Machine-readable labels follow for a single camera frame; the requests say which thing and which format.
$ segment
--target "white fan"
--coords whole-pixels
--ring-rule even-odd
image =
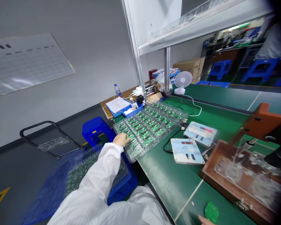
[[[185,87],[189,86],[191,81],[193,79],[193,76],[190,72],[183,71],[181,73],[178,73],[178,75],[175,78],[175,85],[179,88],[176,88],[174,90],[175,94],[184,94],[185,93]]]

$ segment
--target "blue tray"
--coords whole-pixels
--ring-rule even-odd
[[[34,224],[52,216],[65,198],[65,185],[68,172],[77,165],[78,161],[82,162],[87,156],[101,149],[102,143],[99,143],[87,151],[76,150],[68,154],[67,158],[64,158],[65,163],[51,173],[44,182],[36,199],[26,213],[22,225]],[[135,176],[134,173],[132,173],[130,163],[125,160],[125,155],[121,155],[129,172],[113,189],[111,189],[107,198],[108,205],[115,201],[121,201],[129,194],[127,193],[127,191],[129,191],[128,187],[130,186],[131,179]]]
[[[230,82],[217,82],[217,81],[199,81],[196,83],[197,85],[209,85],[210,86],[216,86],[216,87],[225,87],[227,88],[230,85]]]
[[[138,109],[137,109],[137,110],[134,110],[133,112],[131,112],[131,113],[127,114],[127,115],[126,115],[124,112],[127,111],[128,109],[130,109],[130,108],[131,108],[131,105],[129,105],[129,106],[127,106],[127,107],[121,109],[122,114],[123,114],[125,117],[132,117],[132,116],[134,116],[134,115],[137,114],[138,112],[142,111],[143,108],[144,108],[144,107],[143,107],[143,104],[140,104],[140,103],[137,102],[137,105],[138,105]]]
[[[113,115],[113,117],[114,118],[116,118],[116,117],[118,117],[119,115],[121,115],[122,114],[122,112],[121,112],[121,110],[120,111],[118,111],[118,112],[116,112],[116,113],[113,113],[111,110],[110,110],[110,108],[107,106],[107,108],[109,109],[109,111],[110,111],[110,113]]]

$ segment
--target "gloved hand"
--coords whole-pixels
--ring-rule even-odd
[[[117,144],[117,145],[120,145],[122,147],[125,147],[125,145],[127,144],[128,141],[131,140],[131,138],[127,138],[128,135],[126,133],[121,133],[121,134],[118,134],[115,139],[113,139],[113,143]]]
[[[204,218],[199,215],[199,220],[202,222],[202,225],[214,225],[209,219]]]

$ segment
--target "hand cart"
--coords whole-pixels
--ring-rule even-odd
[[[45,124],[45,123],[50,123],[50,124],[52,124],[52,125],[62,134],[62,136],[61,136],[61,137],[58,137],[58,138],[56,138],[56,139],[53,139],[53,140],[51,140],[51,141],[48,141],[48,142],[46,142],[46,143],[43,143],[43,144],[41,144],[41,145],[37,145],[36,143],[32,142],[31,140],[29,140],[29,139],[24,135],[24,131],[29,130],[29,129],[34,128],[34,127],[37,127],[37,126],[40,126],[40,125]],[[70,153],[70,152],[73,152],[73,151],[75,151],[75,150],[78,150],[78,149],[83,150],[83,147],[82,147],[81,145],[79,145],[79,144],[78,144],[76,141],[74,141],[69,135],[67,135],[65,132],[63,132],[63,131],[61,130],[61,128],[60,128],[56,123],[54,123],[54,122],[52,122],[52,121],[44,121],[44,122],[40,122],[40,123],[37,123],[37,124],[35,124],[35,125],[32,125],[32,126],[30,126],[30,127],[24,128],[24,129],[22,129],[22,130],[20,131],[20,136],[21,136],[21,138],[23,138],[28,144],[32,145],[33,147],[36,147],[37,149],[40,149],[40,150],[46,152],[47,154],[53,156],[53,157],[56,158],[56,159],[59,159],[61,156],[64,156],[64,155],[66,155],[66,154],[68,154],[68,153]],[[67,153],[59,154],[59,155],[56,155],[56,154],[50,152],[52,149],[54,149],[54,148],[56,148],[56,147],[58,147],[58,146],[67,144],[67,143],[74,143],[74,144],[77,146],[77,148],[74,149],[74,150],[71,150],[71,151],[69,151],[69,152],[67,152]]]

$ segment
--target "white electronic device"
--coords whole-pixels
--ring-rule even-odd
[[[181,73],[178,73],[178,75],[175,77],[175,85],[179,88],[176,88],[174,90],[175,94],[184,94],[185,93],[185,87],[189,86],[191,81],[193,79],[193,76],[190,72],[183,71]]]
[[[216,135],[217,129],[192,121],[184,132],[185,138],[195,139],[198,144],[209,148]]]
[[[175,163],[204,165],[205,161],[194,139],[171,138]]]

